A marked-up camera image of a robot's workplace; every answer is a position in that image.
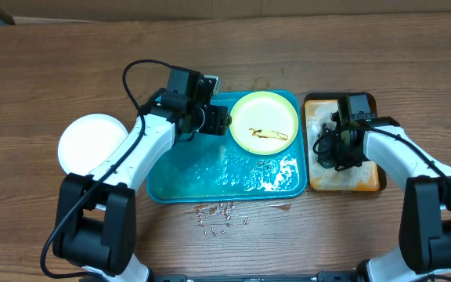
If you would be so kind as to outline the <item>green and yellow sponge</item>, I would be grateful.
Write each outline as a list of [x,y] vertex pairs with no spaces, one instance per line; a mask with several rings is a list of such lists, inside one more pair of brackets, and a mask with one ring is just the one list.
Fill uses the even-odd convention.
[[323,168],[335,168],[337,165],[336,159],[328,154],[319,154],[317,157],[317,162]]

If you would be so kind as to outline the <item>white plate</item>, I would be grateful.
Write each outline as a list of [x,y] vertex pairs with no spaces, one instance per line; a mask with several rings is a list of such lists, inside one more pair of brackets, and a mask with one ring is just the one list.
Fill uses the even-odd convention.
[[87,175],[101,165],[128,136],[110,115],[89,114],[72,122],[60,137],[57,157],[66,174]]

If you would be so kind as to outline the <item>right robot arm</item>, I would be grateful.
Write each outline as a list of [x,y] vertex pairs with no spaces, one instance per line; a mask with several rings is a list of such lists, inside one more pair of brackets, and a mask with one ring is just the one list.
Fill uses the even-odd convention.
[[351,281],[449,281],[451,167],[412,141],[391,117],[378,117],[366,92],[337,96],[336,127],[312,150],[326,168],[344,171],[374,162],[404,189],[399,246],[358,264]]

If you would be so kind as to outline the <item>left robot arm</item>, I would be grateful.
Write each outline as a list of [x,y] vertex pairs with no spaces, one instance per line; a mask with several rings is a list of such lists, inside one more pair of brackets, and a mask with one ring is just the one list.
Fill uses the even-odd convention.
[[87,175],[68,173],[60,185],[54,230],[40,257],[53,279],[148,281],[135,256],[136,194],[163,154],[183,134],[223,136],[232,118],[211,104],[219,79],[171,65],[168,83],[143,105],[130,133]]

